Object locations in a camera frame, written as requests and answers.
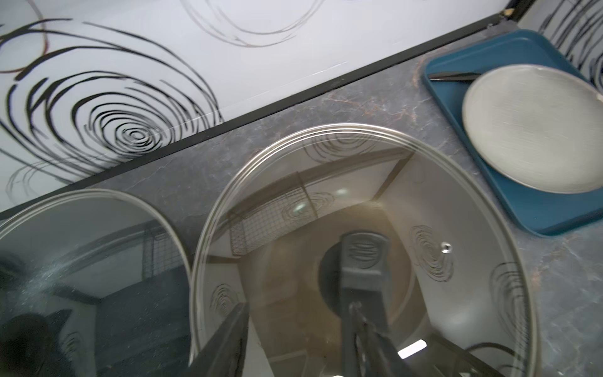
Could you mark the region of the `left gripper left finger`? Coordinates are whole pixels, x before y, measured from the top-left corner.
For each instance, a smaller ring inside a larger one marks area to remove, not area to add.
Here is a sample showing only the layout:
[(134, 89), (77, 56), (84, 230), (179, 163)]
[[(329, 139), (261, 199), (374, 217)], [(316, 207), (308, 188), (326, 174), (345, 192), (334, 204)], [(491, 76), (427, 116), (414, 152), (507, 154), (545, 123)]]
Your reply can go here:
[(249, 304), (236, 304), (183, 376), (242, 376), (247, 351), (249, 319)]

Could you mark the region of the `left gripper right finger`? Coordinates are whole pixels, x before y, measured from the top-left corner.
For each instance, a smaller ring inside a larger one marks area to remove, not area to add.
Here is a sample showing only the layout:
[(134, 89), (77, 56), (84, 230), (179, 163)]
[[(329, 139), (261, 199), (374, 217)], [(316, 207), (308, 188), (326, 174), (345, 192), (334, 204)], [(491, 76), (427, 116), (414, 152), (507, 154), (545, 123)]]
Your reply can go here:
[(351, 303), (351, 341), (348, 343), (348, 376), (416, 376), (398, 356), (394, 344), (361, 312), (359, 302)]

